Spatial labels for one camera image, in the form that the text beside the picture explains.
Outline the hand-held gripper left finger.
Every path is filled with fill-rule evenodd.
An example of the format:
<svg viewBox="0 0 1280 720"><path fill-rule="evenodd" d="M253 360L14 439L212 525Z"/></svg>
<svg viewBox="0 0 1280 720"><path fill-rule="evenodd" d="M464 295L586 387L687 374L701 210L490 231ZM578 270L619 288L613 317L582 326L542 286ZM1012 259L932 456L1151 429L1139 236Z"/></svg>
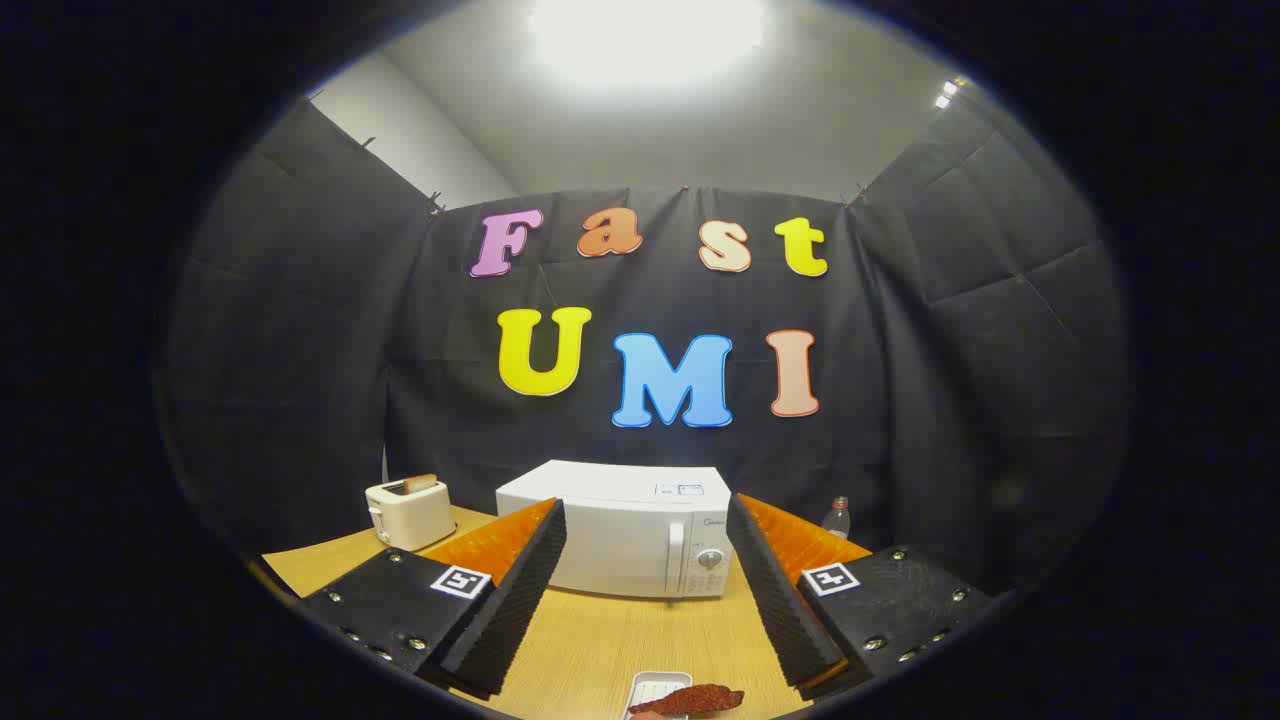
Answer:
<svg viewBox="0 0 1280 720"><path fill-rule="evenodd" d="M305 596L329 635L421 680L500 693L567 538L547 498L429 553L385 550Z"/></svg>

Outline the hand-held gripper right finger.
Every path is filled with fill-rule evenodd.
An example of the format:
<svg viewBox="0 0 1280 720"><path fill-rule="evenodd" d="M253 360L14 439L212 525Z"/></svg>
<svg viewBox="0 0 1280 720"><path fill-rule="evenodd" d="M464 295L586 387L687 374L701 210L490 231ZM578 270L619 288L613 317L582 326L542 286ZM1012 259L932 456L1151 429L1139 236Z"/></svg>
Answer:
<svg viewBox="0 0 1280 720"><path fill-rule="evenodd" d="M736 493L727 533L785 680L804 700L915 667L993 598L909 546L869 551Z"/></svg>

